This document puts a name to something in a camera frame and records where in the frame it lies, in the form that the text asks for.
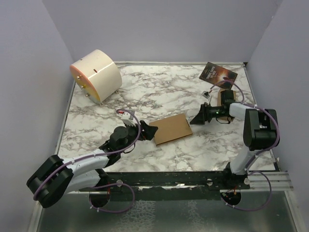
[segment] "purple wall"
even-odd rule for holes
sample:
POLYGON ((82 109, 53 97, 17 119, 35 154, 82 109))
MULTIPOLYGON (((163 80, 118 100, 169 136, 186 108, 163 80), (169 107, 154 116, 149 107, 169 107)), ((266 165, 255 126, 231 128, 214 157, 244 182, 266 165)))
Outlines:
POLYGON ((277 110, 275 149, 288 170, 309 228, 309 1, 284 0, 248 64, 257 102, 277 110))
POLYGON ((43 0, 74 60, 249 61, 281 0, 43 0))
POLYGON ((0 231, 24 232, 26 181, 55 150, 72 58, 40 0, 2 1, 0 17, 0 231))

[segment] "book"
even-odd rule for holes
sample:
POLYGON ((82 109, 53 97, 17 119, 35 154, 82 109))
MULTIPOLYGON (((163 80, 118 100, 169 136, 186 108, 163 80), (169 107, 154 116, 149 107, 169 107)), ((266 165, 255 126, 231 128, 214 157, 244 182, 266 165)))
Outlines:
MULTIPOLYGON (((214 85, 223 80, 235 82, 236 77, 237 73, 225 69, 219 65, 208 62, 199 78, 214 85)), ((224 89, 231 89, 232 86, 233 85, 229 82, 223 82, 218 85, 218 87, 224 89)))

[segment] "cardboard box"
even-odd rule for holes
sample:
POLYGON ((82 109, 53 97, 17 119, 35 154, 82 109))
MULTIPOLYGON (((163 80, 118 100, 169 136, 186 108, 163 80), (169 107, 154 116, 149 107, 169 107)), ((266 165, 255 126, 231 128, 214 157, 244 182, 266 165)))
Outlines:
POLYGON ((159 128, 154 136, 154 142, 157 146, 173 142, 193 134, 189 123, 185 118, 185 114, 167 117, 151 122, 149 125, 159 128))
MULTIPOLYGON (((218 92, 218 102, 217 102, 217 106, 221 106, 221 92, 222 91, 224 91, 225 89, 220 89, 219 90, 219 92, 218 92)), ((236 92, 235 91, 233 91, 233 94, 234 94, 234 99, 236 99, 236 92)), ((227 117, 219 117, 218 118, 219 120, 224 120, 224 121, 228 121, 227 120, 227 117)))

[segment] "white marble table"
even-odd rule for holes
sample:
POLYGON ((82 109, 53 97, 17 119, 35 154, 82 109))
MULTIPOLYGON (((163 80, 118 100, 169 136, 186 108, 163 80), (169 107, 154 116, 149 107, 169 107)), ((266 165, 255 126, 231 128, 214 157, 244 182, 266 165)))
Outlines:
MULTIPOLYGON (((223 65, 238 73, 236 83, 244 91, 246 102, 253 103, 243 65, 223 65)), ((120 66, 123 84, 119 93, 112 94, 97 105, 75 87, 59 156, 75 157, 95 150, 117 126, 122 126, 118 108, 133 109, 139 120, 147 123, 185 113, 190 121, 204 102, 202 91, 211 84, 198 77, 204 66, 120 66)), ((216 106, 218 88, 213 91, 211 104, 216 106)), ((223 170, 240 151, 243 121, 219 124, 212 120, 205 126, 191 125, 193 136, 156 147, 153 141, 137 142, 136 148, 106 171, 216 171, 223 170)), ((269 152, 252 166, 258 170, 274 170, 269 152)))

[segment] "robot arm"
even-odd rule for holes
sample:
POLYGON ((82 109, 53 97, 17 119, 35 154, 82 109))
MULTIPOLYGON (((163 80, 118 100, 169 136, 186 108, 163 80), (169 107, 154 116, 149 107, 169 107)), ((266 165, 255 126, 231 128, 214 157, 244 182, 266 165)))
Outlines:
MULTIPOLYGON (((210 98, 208 93, 203 94, 206 98, 210 98)), ((276 111, 273 109, 266 109, 265 111, 278 124, 276 111)), ((245 175, 257 158, 255 157, 256 153, 271 147, 276 142, 276 126, 263 111, 258 111, 250 106, 235 102, 232 90, 221 92, 221 106, 213 107, 209 103, 202 104, 199 113, 192 119, 190 124, 204 125, 206 121, 210 122, 213 118, 223 116, 244 120, 244 146, 226 168, 230 170, 231 174, 245 175)))
MULTIPOLYGON (((125 127, 115 128, 110 135, 110 139, 95 151, 68 159, 61 159, 58 155, 53 155, 32 175, 27 181, 27 186, 35 194, 53 172, 69 163, 57 171, 38 193, 37 200, 43 208, 55 204, 65 193, 95 187, 104 178, 105 172, 102 168, 116 163, 121 157, 121 152, 117 151, 130 146, 138 136, 138 126, 133 123, 133 117, 128 113, 123 113, 121 119, 125 127), (115 153, 106 156, 102 155, 108 152, 115 153)), ((144 121, 140 121, 140 125, 141 131, 138 140, 152 140, 158 127, 149 126, 144 121)))

